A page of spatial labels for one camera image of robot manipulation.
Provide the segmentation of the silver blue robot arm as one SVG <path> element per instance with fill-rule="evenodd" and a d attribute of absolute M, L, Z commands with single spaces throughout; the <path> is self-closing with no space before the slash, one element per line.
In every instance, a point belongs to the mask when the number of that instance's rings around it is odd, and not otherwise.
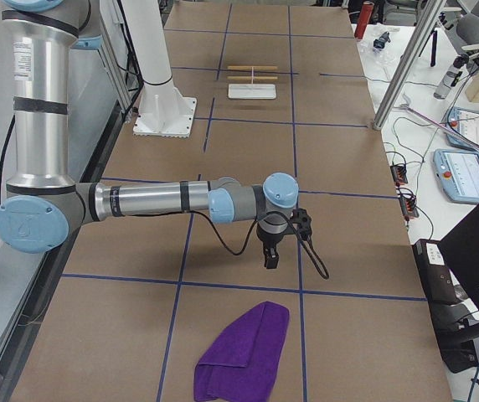
<path fill-rule="evenodd" d="M 265 267 L 295 233 L 296 180 L 273 173 L 261 185 L 233 178 L 148 186 L 78 183 L 68 172 L 69 53 L 102 39 L 97 1 L 6 1 L 3 24 L 13 36 L 17 169 L 0 205 L 0 238 L 15 250 L 42 254 L 81 226 L 109 217 L 200 214 L 211 225 L 249 220 Z"/>

